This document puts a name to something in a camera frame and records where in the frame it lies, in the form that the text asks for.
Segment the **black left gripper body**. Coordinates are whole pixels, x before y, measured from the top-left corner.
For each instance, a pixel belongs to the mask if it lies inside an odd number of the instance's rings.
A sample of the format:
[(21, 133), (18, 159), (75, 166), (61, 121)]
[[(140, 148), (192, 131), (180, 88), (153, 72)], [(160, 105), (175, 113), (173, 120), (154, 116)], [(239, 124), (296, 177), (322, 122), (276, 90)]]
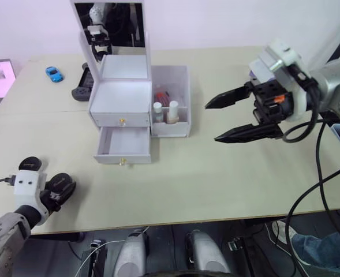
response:
[(40, 200), (48, 213), (58, 212), (61, 209), (60, 203), (54, 198), (54, 193), (48, 189), (41, 191)]

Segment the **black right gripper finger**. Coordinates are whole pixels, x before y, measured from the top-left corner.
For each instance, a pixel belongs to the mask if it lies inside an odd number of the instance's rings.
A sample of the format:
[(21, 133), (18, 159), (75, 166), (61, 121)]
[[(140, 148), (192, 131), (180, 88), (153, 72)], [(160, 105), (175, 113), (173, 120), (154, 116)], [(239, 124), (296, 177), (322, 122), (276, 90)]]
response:
[(233, 143), (248, 143), (261, 139), (281, 139), (283, 133), (275, 123), (261, 125), (244, 125), (237, 128), (232, 128), (214, 138), (215, 141), (226, 144)]
[(249, 98), (253, 89), (252, 83), (245, 83), (241, 87), (220, 93), (205, 105), (205, 109), (220, 109), (232, 106), (238, 101)]

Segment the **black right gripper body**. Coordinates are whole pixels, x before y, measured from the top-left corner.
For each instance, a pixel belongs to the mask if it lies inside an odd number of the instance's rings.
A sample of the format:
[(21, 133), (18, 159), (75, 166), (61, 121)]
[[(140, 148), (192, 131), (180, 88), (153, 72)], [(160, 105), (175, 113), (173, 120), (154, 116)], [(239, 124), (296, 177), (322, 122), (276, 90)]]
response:
[(255, 97), (253, 115), (258, 124), (280, 123), (293, 114), (292, 93), (276, 80), (256, 85), (248, 81), (244, 85)]

